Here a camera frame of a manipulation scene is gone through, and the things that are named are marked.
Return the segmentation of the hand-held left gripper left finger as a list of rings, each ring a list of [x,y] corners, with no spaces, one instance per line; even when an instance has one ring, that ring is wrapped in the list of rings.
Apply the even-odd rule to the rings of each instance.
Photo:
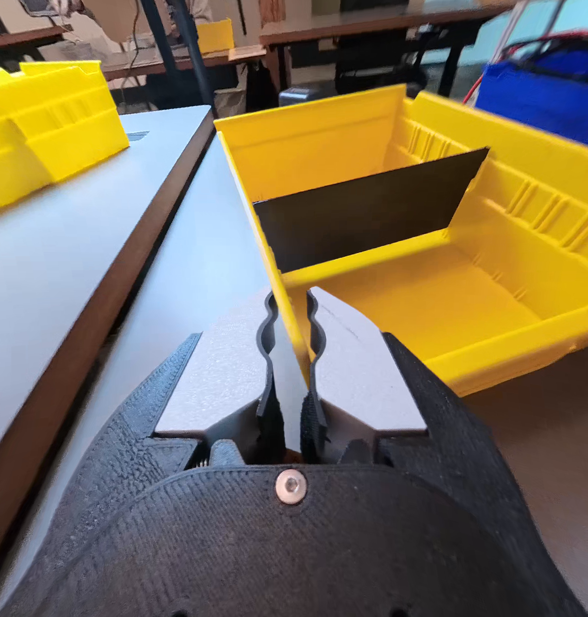
[[[208,447],[230,440],[244,463],[280,463],[284,422],[269,356],[277,315],[266,287],[203,331],[154,435],[188,437]]]

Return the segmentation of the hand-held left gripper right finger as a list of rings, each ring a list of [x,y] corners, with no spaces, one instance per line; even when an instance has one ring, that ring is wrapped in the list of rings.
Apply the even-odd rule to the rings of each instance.
[[[375,461],[382,439],[428,436],[380,329],[320,287],[309,289],[306,298],[315,356],[301,412],[305,462],[334,464],[345,461],[348,451]]]

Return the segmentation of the yellow plastic bin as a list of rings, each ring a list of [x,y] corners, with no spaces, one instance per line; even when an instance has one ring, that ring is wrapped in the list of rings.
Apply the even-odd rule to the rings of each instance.
[[[466,396],[588,347],[588,146],[390,86],[214,122],[304,375],[314,286]],[[255,202],[489,148],[449,226],[282,273]]]
[[[99,60],[0,68],[0,209],[129,145]]]

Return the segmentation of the blue plastic bin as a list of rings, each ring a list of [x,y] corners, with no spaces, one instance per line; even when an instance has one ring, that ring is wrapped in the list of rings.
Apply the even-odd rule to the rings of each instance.
[[[488,65],[475,106],[588,145],[588,50]]]

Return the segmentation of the black bin divider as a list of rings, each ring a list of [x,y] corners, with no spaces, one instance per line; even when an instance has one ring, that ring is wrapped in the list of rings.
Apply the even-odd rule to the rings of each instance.
[[[489,148],[255,202],[282,273],[449,226]]]

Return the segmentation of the grey electronic device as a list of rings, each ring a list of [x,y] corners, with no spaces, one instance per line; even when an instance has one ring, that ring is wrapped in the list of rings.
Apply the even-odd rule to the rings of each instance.
[[[305,83],[291,86],[278,95],[278,106],[287,107],[290,105],[309,103],[325,98],[329,93],[323,83]]]

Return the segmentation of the small yellow bin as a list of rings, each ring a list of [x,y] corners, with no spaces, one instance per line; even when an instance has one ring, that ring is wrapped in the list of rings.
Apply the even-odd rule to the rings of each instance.
[[[229,18],[197,23],[198,46],[202,55],[234,49],[233,25]]]

